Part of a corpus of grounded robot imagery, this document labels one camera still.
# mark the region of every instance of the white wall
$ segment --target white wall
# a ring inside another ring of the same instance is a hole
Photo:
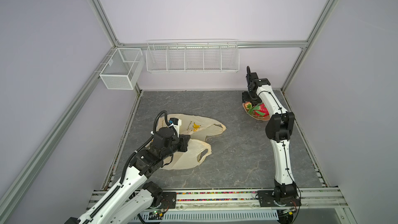
[[[358,224],[396,223],[398,0],[340,0],[287,97]]]
[[[8,224],[63,224],[86,211],[115,155],[134,102],[100,81]]]
[[[0,0],[0,30],[2,197],[110,44],[87,0]],[[64,223],[85,210],[133,101],[131,91],[104,88],[97,86],[9,223]]]
[[[326,0],[101,0],[122,43],[306,40]]]
[[[246,66],[250,66],[259,78],[269,79],[273,88],[281,88],[299,53],[298,47],[240,49],[237,73],[149,73],[145,66],[138,84],[144,90],[244,89]]]

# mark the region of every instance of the white wire basket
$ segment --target white wire basket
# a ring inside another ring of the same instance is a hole
[[[148,41],[147,70],[167,72],[238,72],[237,40]]]
[[[99,76],[108,89],[134,89],[145,60],[140,48],[118,47]]]

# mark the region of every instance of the black cable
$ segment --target black cable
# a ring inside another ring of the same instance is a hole
[[[286,159],[286,170],[287,170],[287,174],[289,175],[290,179],[291,179],[292,182],[296,185],[296,188],[297,188],[298,191],[300,192],[300,197],[299,197],[299,199],[300,199],[300,201],[301,201],[301,191],[300,191],[299,187],[297,187],[297,184],[296,184],[295,181],[293,180],[292,176],[290,175],[290,172],[289,172],[290,169],[287,167],[287,155],[286,155],[285,143],[283,142],[282,145],[283,145],[283,150],[285,151],[285,159]],[[300,204],[298,205],[298,210],[297,210],[296,217],[293,219],[293,221],[292,221],[290,224],[293,224],[293,222],[295,222],[297,216],[299,215],[299,212],[300,212]]]
[[[154,124],[153,124],[153,132],[154,132],[154,133],[156,132],[156,127],[157,127],[159,118],[162,116],[162,114],[164,114],[164,119],[166,120],[166,125],[167,125],[167,126],[170,126],[170,125],[171,125],[170,123],[167,122],[167,112],[166,112],[165,110],[163,110],[163,111],[159,112],[159,114],[158,114],[157,117],[155,118],[155,122],[154,122]],[[139,148],[137,149],[137,152],[139,152],[139,151],[142,150],[145,146],[147,146],[147,144],[148,144],[149,142],[151,142],[152,138],[153,138],[153,135],[151,135],[151,137],[150,137],[145,143],[143,143],[141,147],[139,147]],[[125,176],[126,176],[127,168],[129,167],[132,158],[137,154],[137,152],[133,152],[133,153],[130,155],[130,157],[127,159],[127,161],[126,161],[126,163],[125,163],[125,166],[123,167],[122,175],[121,175],[120,180],[119,180],[119,183],[122,184],[122,185],[123,185],[124,178],[125,178]],[[102,207],[105,206],[105,204],[112,198],[112,196],[114,196],[114,194],[119,190],[119,188],[120,188],[120,186],[118,185],[118,186],[116,186],[116,187],[112,190],[112,192],[105,198],[105,200],[102,201],[102,202],[100,203],[100,205],[90,214],[90,217],[91,217],[91,218],[93,218],[93,217],[102,209]],[[89,222],[89,220],[86,219],[82,224],[87,224],[88,222]]]
[[[166,166],[166,165],[169,165],[169,164],[171,164],[171,163],[172,163],[172,161],[173,161],[173,157],[174,157],[174,154],[172,154],[172,159],[170,160],[170,162],[168,162],[168,163],[164,164],[164,165],[162,166],[162,168],[163,168],[164,166]]]
[[[275,99],[275,97],[272,95],[272,93],[269,92],[269,91],[264,90],[264,91],[259,92],[258,95],[260,95],[260,93],[262,93],[262,92],[267,92],[267,93],[271,94],[272,98],[275,100],[275,103],[278,105],[278,109],[281,110],[281,114],[283,114],[283,112],[282,112],[282,107],[279,106],[278,102],[276,101],[276,99]]]
[[[164,114],[164,122],[166,123],[167,126],[170,126],[171,124],[169,123],[168,119],[167,119],[167,112],[166,110],[162,110],[161,112],[159,112],[159,114],[156,116],[155,121],[153,122],[153,133],[156,132],[156,127],[158,126],[158,121],[160,119],[160,117],[162,116],[162,114]]]
[[[153,135],[141,147],[138,148],[137,152],[142,150],[149,142],[151,142],[152,138],[153,138]],[[130,165],[130,161],[137,154],[137,152],[133,152],[130,155],[130,157],[127,159],[127,161],[126,161],[126,163],[125,163],[125,165],[123,167],[122,175],[121,175],[120,180],[119,180],[119,182],[122,185],[123,185],[124,178],[126,176],[127,168]],[[102,201],[101,204],[90,214],[91,218],[93,218],[102,209],[102,207],[112,198],[112,196],[119,190],[119,188],[120,188],[120,186],[118,185],[112,190],[112,192],[105,198],[105,200]],[[86,219],[83,222],[83,224],[87,224],[88,222],[89,222],[89,220]]]
[[[140,221],[141,221],[142,224],[147,224],[147,223],[144,221],[144,219],[141,217],[140,214],[138,214],[137,217],[138,217],[138,219],[140,219]]]

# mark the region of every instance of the black motor joint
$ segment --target black motor joint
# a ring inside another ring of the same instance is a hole
[[[153,134],[153,142],[149,147],[143,148],[131,160],[130,167],[136,167],[140,175],[149,178],[163,166],[164,159],[175,152],[186,152],[190,138],[190,135],[177,137],[173,129],[162,127]]]

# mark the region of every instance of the red wire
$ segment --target red wire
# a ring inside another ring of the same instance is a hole
[[[163,199],[160,202],[162,202],[162,201],[167,201],[167,209],[163,212],[163,213],[166,213],[167,210],[169,210],[170,202],[168,200],[166,200],[166,199]]]
[[[291,202],[293,202],[293,205],[295,206],[295,209],[296,209],[296,211],[297,211],[297,206],[296,206],[295,201],[292,200]]]

